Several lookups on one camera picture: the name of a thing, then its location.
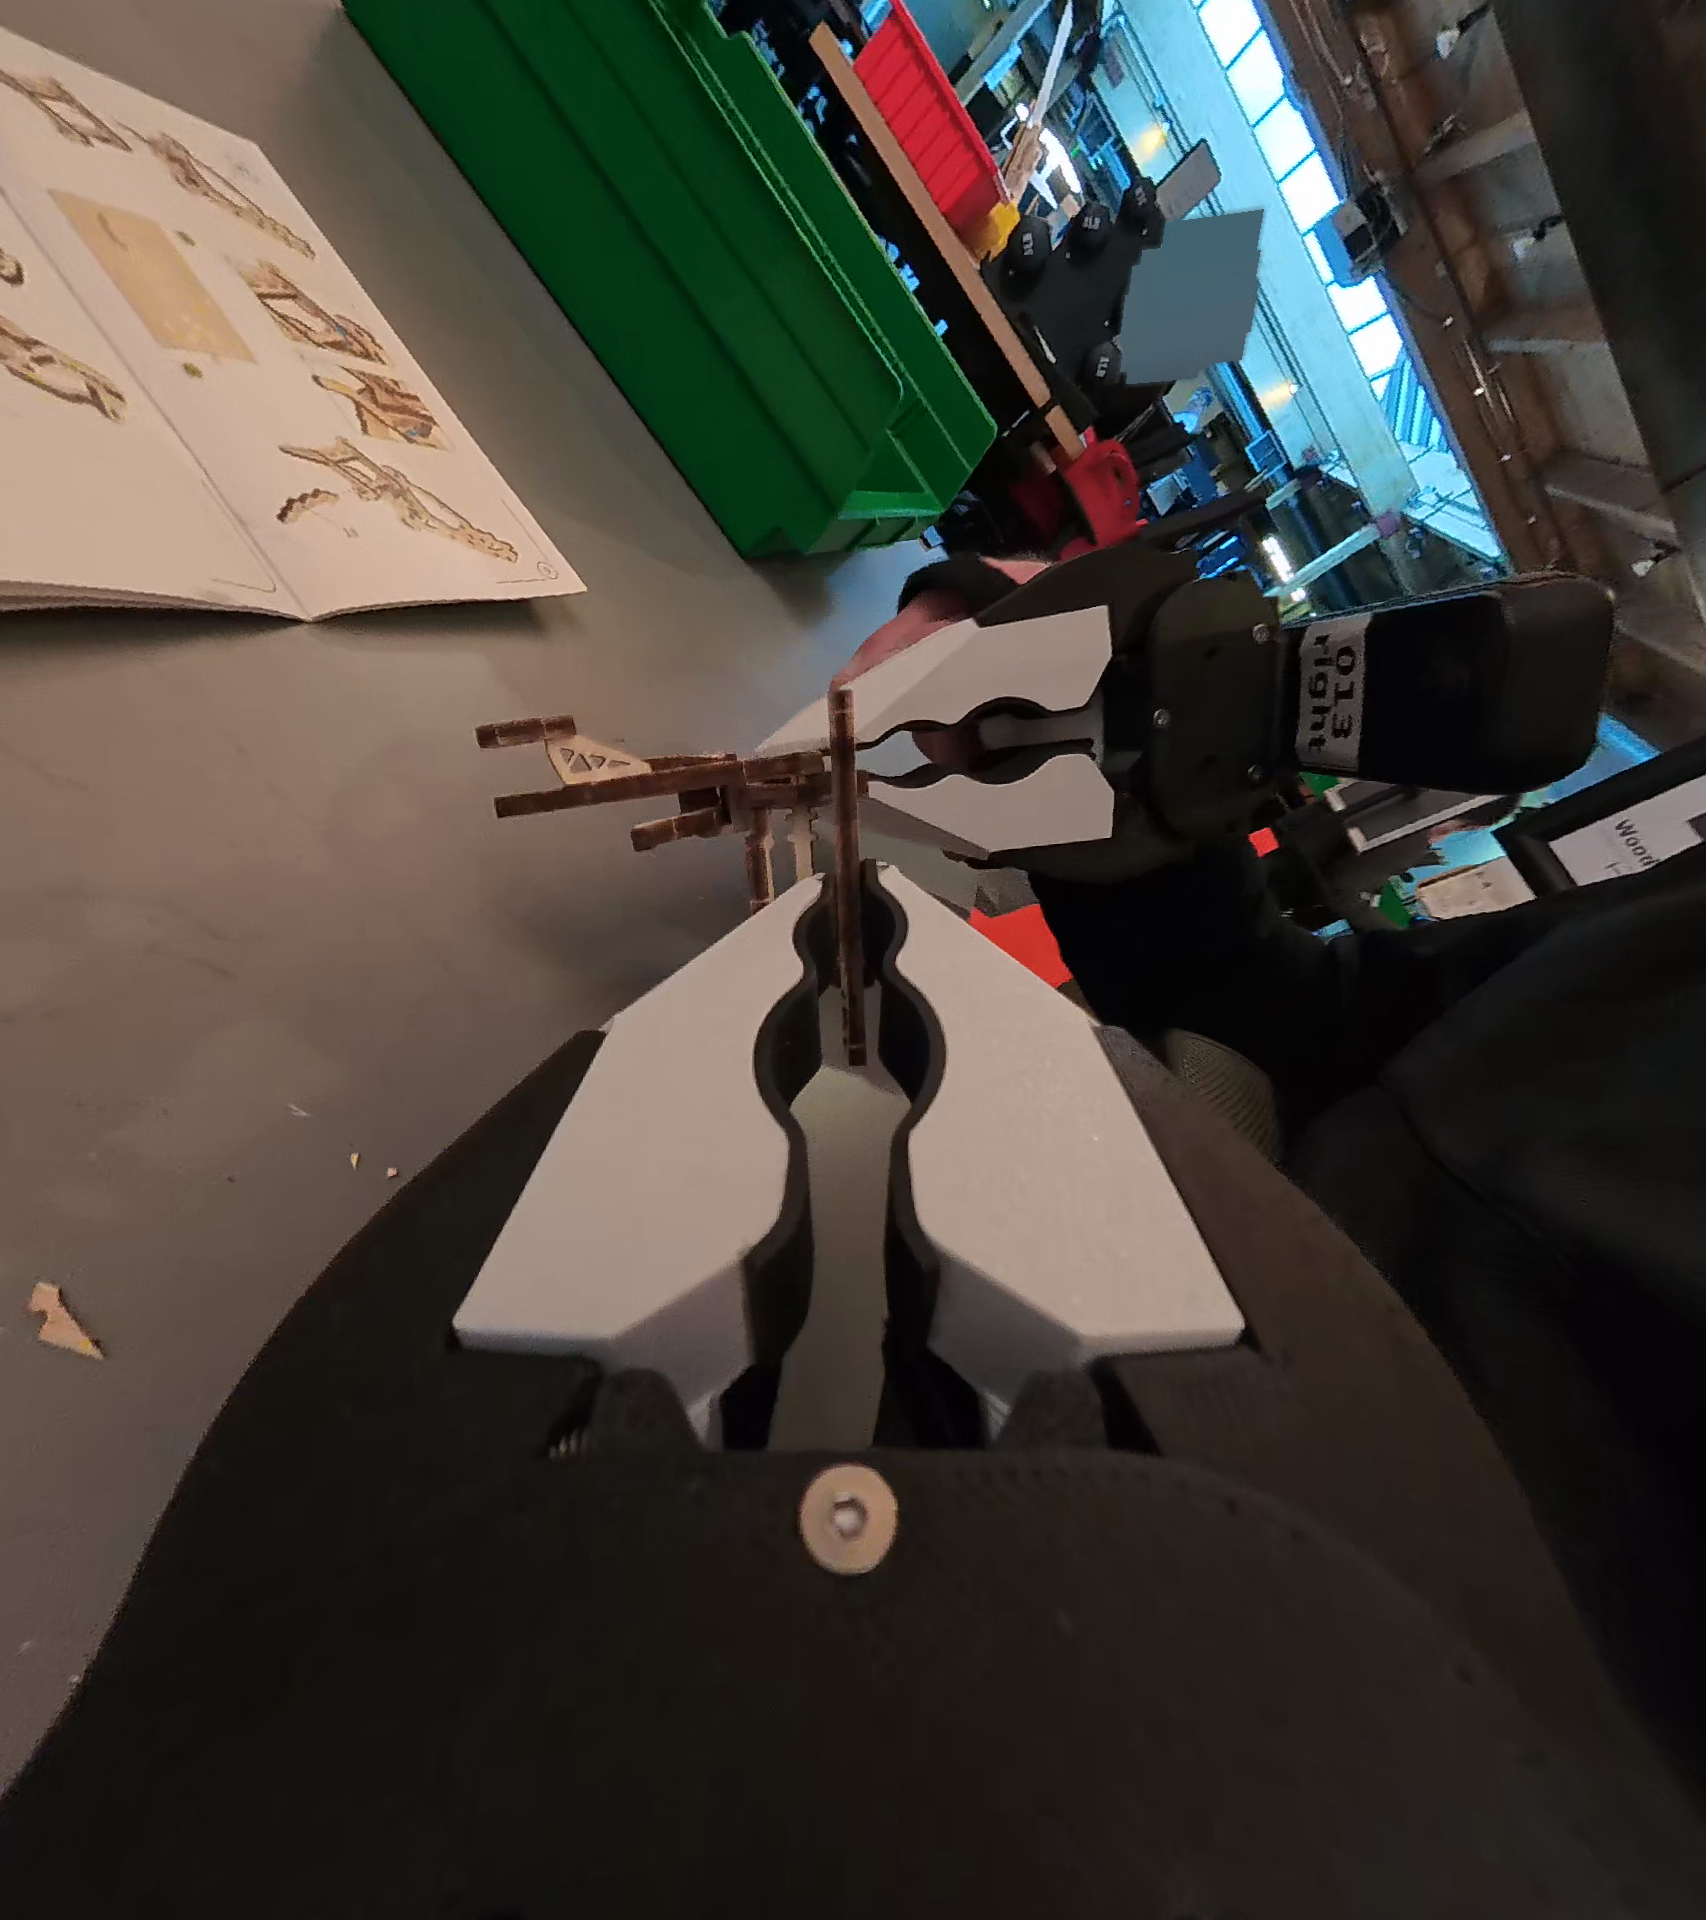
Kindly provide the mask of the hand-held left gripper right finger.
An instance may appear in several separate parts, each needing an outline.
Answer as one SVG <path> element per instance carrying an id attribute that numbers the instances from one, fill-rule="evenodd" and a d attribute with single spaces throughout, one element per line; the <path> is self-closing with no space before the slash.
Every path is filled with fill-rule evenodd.
<path id="1" fill-rule="evenodd" d="M 1226 1352 L 1247 1320 L 1105 1029 L 900 868 L 867 863 L 888 1145 L 885 1404 L 997 1431 L 1040 1378 Z"/>

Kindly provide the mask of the long wooden plank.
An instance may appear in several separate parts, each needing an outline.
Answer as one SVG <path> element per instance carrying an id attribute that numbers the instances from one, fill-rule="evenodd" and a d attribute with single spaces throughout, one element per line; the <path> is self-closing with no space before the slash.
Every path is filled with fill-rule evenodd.
<path id="1" fill-rule="evenodd" d="M 960 324 L 960 335 L 977 333 L 987 340 L 983 350 L 989 362 L 1003 368 L 999 382 L 1015 382 L 1024 394 L 1025 412 L 1019 418 L 1024 425 L 1040 433 L 1048 445 L 1038 459 L 1045 468 L 1070 468 L 1085 451 L 1085 440 L 1065 409 L 1055 401 L 1048 374 L 1035 363 L 1025 341 L 1007 318 L 997 296 L 987 286 L 979 261 L 971 256 L 962 234 L 951 228 L 925 182 L 914 169 L 914 161 L 900 138 L 888 127 L 885 118 L 873 104 L 866 84 L 862 84 L 856 66 L 846 55 L 840 37 L 827 21 L 820 21 L 808 39 L 826 84 L 840 96 L 840 104 L 849 112 L 866 139 L 876 164 L 894 191 L 894 198 L 908 207 L 910 231 L 924 256 L 935 256 L 937 268 L 932 286 L 949 281 L 955 299 L 962 301 L 969 319 Z"/>

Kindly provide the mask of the white label sign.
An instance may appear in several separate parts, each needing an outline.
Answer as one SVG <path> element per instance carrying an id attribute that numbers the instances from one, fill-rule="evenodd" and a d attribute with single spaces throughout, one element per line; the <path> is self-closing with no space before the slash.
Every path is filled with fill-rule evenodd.
<path id="1" fill-rule="evenodd" d="M 1706 764 L 1642 761 L 1586 786 L 1537 830 L 1542 868 L 1560 887 L 1649 872 L 1706 843 Z"/>

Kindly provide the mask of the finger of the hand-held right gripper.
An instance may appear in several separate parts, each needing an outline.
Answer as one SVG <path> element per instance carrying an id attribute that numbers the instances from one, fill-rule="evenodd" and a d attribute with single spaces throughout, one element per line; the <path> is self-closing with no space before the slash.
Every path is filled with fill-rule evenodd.
<path id="1" fill-rule="evenodd" d="M 933 851 L 993 863 L 1005 855 L 1099 846 L 1112 835 L 1112 784 L 1074 748 L 1021 748 L 991 767 L 919 765 L 869 776 L 862 821 Z"/>
<path id="2" fill-rule="evenodd" d="M 1099 685 L 1112 661 L 1101 606 L 979 624 L 957 619 L 863 665 L 849 693 L 856 740 L 912 736 L 925 759 L 1035 749 L 1097 758 Z"/>

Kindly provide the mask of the red plastic bin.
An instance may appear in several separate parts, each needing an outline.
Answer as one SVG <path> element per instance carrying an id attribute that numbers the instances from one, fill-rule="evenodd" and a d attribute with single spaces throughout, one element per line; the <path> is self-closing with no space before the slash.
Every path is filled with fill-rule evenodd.
<path id="1" fill-rule="evenodd" d="M 981 228 L 1002 172 L 908 3 L 888 3 L 852 68 L 935 209 L 960 234 Z"/>

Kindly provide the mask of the person's dark clothing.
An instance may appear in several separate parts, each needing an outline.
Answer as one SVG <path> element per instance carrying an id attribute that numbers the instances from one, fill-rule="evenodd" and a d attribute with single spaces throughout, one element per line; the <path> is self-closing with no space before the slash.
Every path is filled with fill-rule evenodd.
<path id="1" fill-rule="evenodd" d="M 1491 1427 L 1706 1810 L 1706 842 L 1458 923 L 1274 923 L 1290 1168 Z"/>

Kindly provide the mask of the person's right hand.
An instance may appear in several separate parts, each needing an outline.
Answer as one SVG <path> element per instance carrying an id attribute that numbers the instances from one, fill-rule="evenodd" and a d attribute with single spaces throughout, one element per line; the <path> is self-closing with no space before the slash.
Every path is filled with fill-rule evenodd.
<path id="1" fill-rule="evenodd" d="M 1040 556 L 983 558 L 951 551 L 919 568 L 904 580 L 895 611 L 866 635 L 834 676 L 834 684 L 852 684 L 932 634 L 987 611 L 1052 565 Z"/>

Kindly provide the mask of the red clamp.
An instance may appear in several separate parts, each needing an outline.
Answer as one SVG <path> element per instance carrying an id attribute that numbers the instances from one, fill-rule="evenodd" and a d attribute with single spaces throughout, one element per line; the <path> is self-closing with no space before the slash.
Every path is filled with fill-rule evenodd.
<path id="1" fill-rule="evenodd" d="M 1032 545 L 1055 562 L 1124 545 L 1145 528 L 1128 447 L 1096 429 L 1079 435 L 1077 453 L 1035 451 L 1009 484 L 1009 500 Z"/>

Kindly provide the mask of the green plastic bin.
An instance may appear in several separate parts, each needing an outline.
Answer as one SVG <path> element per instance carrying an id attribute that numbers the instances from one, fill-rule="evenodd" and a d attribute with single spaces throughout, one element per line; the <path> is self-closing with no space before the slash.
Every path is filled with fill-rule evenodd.
<path id="1" fill-rule="evenodd" d="M 343 12 L 744 560 L 948 511 L 996 420 L 752 37 L 708 3 Z"/>

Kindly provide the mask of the wooden model spoiler frame assembly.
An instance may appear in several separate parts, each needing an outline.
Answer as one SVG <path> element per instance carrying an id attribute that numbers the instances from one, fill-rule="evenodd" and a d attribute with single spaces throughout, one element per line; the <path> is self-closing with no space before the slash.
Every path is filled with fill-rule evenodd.
<path id="1" fill-rule="evenodd" d="M 775 893 L 775 827 L 788 830 L 792 875 L 806 880 L 815 875 L 815 830 L 818 819 L 826 819 L 831 840 L 826 897 L 835 938 L 841 1051 L 847 1067 L 862 1067 L 869 1049 L 869 970 L 862 846 L 866 774 L 858 765 L 856 715 L 852 687 L 831 684 L 824 698 L 822 740 L 797 745 L 647 758 L 578 732 L 567 713 L 479 724 L 473 743 L 494 753 L 537 748 L 551 767 L 547 786 L 494 798 L 494 811 L 502 819 L 671 799 L 669 813 L 631 827 L 635 851 L 739 835 L 752 912 L 769 908 Z"/>

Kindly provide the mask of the black round weights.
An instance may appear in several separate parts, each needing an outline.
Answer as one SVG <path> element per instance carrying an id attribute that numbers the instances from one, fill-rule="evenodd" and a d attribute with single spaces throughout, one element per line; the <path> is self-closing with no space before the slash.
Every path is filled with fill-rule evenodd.
<path id="1" fill-rule="evenodd" d="M 1117 207 L 1090 199 L 1058 235 L 1038 213 L 1021 213 L 983 278 L 1040 366 L 1081 388 L 1104 388 L 1122 372 L 1131 274 L 1166 228 L 1154 182 L 1136 178 Z"/>

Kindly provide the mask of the open instruction booklet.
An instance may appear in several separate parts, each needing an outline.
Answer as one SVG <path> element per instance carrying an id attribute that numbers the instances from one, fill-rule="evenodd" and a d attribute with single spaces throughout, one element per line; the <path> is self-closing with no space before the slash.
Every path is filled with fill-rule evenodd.
<path id="1" fill-rule="evenodd" d="M 0 24 L 0 611 L 581 591 L 266 152 Z"/>

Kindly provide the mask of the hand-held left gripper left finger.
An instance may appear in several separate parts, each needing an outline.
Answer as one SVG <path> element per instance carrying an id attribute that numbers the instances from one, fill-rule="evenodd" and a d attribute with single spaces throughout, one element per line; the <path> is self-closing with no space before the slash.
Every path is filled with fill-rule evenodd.
<path id="1" fill-rule="evenodd" d="M 822 875 L 585 1034 L 578 1088 L 451 1320 L 464 1349 L 656 1374 L 708 1445 L 762 1404 L 812 1303 L 808 1139 Z"/>

